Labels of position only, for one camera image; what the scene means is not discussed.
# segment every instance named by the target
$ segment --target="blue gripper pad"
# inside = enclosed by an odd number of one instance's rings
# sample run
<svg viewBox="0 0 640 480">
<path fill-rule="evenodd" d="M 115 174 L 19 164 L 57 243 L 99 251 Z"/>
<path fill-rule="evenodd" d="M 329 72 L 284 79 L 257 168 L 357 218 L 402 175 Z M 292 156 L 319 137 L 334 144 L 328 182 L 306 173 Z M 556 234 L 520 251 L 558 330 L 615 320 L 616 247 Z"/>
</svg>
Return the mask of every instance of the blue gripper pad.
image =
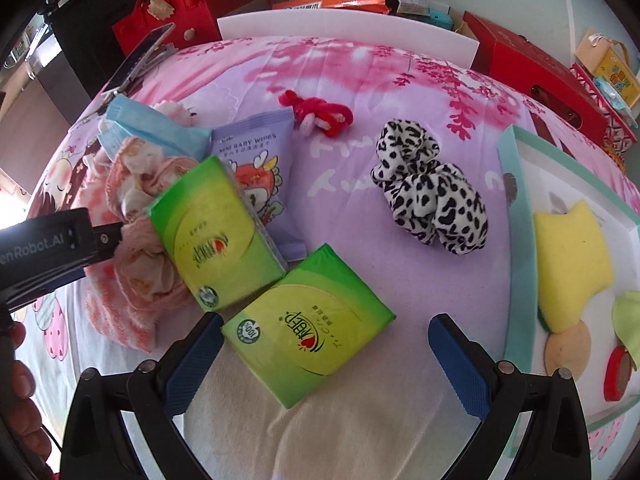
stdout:
<svg viewBox="0 0 640 480">
<path fill-rule="evenodd" d="M 167 416 L 181 415 L 187 411 L 225 342 L 220 332 L 223 324 L 222 317 L 215 316 L 167 379 L 163 405 Z"/>
<path fill-rule="evenodd" d="M 466 412 L 484 422 L 491 410 L 489 385 L 438 317 L 429 323 L 427 336 L 431 350 Z"/>
</svg>

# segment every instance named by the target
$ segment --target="red box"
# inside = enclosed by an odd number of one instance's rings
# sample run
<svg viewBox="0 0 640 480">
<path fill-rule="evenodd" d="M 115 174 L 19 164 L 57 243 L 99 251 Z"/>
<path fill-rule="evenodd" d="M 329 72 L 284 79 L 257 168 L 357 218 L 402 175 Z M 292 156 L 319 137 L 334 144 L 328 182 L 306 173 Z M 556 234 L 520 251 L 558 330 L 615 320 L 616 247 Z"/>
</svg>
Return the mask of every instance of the red box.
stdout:
<svg viewBox="0 0 640 480">
<path fill-rule="evenodd" d="M 473 70 L 542 103 L 602 147 L 607 120 L 564 65 L 524 36 L 485 18 L 465 12 L 463 19 L 480 42 Z"/>
</svg>

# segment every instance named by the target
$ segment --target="purple wipes package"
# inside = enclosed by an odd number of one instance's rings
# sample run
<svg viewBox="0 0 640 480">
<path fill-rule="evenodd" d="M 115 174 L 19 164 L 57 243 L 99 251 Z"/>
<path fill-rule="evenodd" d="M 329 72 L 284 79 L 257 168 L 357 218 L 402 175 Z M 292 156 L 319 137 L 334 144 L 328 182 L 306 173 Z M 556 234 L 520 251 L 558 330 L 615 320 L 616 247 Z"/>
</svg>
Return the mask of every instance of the purple wipes package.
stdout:
<svg viewBox="0 0 640 480">
<path fill-rule="evenodd" d="M 286 208 L 291 168 L 292 108 L 257 114 L 216 128 L 208 155 L 231 165 L 240 187 L 288 262 L 306 247 Z"/>
</svg>

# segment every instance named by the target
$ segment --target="bed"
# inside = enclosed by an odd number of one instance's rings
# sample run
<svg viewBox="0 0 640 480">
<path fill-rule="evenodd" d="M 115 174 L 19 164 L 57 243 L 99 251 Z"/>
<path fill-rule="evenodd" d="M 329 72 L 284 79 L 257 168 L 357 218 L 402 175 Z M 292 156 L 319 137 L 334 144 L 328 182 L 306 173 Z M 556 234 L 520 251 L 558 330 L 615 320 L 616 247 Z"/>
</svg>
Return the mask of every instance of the bed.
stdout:
<svg viewBox="0 0 640 480">
<path fill-rule="evenodd" d="M 640 194 L 602 150 L 537 102 L 450 62 L 388 46 L 281 36 L 204 44 L 154 69 L 133 98 L 182 102 L 196 114 L 196 126 L 216 127 L 273 110 L 287 89 L 354 113 L 353 125 L 336 139 L 294 138 L 289 207 L 306 247 L 331 244 L 398 319 L 291 410 L 225 346 L 176 423 L 212 478 L 438 479 L 476 419 L 465 414 L 428 348 L 429 320 L 447 312 L 493 358 L 504 351 L 510 242 L 500 135 L 510 124 L 537 132 L 638 213 Z M 393 118 L 418 121 L 440 143 L 440 158 L 462 168 L 480 192 L 490 222 L 482 251 L 455 256 L 440 245 L 423 246 L 394 224 L 369 176 L 376 140 Z M 31 216 L 72 204 L 86 174 L 83 157 L 99 147 L 97 122 L 92 117 L 70 129 L 40 179 Z M 166 314 L 149 355 L 95 332 L 83 311 L 86 286 L 85 280 L 64 286 L 18 314 L 28 330 L 18 358 L 34 371 L 35 400 L 58 436 L 83 369 L 132 370 L 162 355 L 202 314 L 191 302 Z M 594 459 L 600 460 L 594 478 L 613 471 L 639 419 L 637 409 L 626 414 L 606 454 Z M 130 430 L 150 478 L 162 478 L 134 423 Z"/>
</svg>

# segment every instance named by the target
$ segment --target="logo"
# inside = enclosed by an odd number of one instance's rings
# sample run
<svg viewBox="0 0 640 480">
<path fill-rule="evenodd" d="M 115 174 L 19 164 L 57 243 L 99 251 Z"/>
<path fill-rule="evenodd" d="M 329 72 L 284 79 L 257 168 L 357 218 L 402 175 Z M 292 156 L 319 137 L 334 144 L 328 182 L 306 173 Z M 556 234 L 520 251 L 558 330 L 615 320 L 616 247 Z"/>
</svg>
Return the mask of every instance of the logo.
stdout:
<svg viewBox="0 0 640 480">
<path fill-rule="evenodd" d="M 287 315 L 284 318 L 280 318 L 280 321 L 284 321 L 297 338 L 300 339 L 300 343 L 298 343 L 299 350 L 318 352 L 324 346 L 324 339 L 320 341 L 318 329 L 308 318 L 302 316 L 301 312 L 287 312 Z"/>
<path fill-rule="evenodd" d="M 321 9 L 321 8 L 322 8 L 322 2 L 312 2 L 310 4 L 287 7 L 287 9 Z"/>
<path fill-rule="evenodd" d="M 216 294 L 216 291 L 213 290 L 213 288 L 211 288 L 210 286 L 203 286 L 199 290 L 198 295 L 200 297 L 200 301 L 207 305 L 209 308 L 214 308 L 220 300 L 220 298 Z"/>
<path fill-rule="evenodd" d="M 260 326 L 253 319 L 245 319 L 236 330 L 238 339 L 247 345 L 255 343 L 260 337 Z"/>
<path fill-rule="evenodd" d="M 25 246 L 15 246 L 13 251 L 0 254 L 0 265 L 4 266 L 12 263 L 14 260 L 26 258 L 32 254 L 41 253 L 54 248 L 56 245 L 63 245 L 65 237 L 62 233 L 53 235 L 51 238 L 42 238 L 40 240 L 29 241 Z"/>
<path fill-rule="evenodd" d="M 225 235 L 214 236 L 193 248 L 193 261 L 196 262 L 196 266 L 200 268 L 201 264 L 217 254 L 224 255 L 228 245 L 229 239 Z"/>
</svg>

